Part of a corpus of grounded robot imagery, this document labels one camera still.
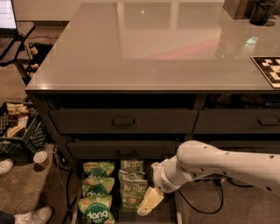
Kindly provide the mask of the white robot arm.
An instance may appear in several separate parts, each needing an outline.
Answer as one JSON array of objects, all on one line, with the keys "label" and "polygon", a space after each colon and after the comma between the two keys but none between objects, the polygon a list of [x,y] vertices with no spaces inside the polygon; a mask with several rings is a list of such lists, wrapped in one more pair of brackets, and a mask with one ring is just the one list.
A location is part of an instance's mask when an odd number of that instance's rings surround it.
[{"label": "white robot arm", "polygon": [[137,209],[141,216],[156,208],[166,193],[210,175],[223,175],[280,195],[280,156],[256,152],[220,150],[210,144],[189,140],[171,158],[151,165],[153,187],[149,187]]}]

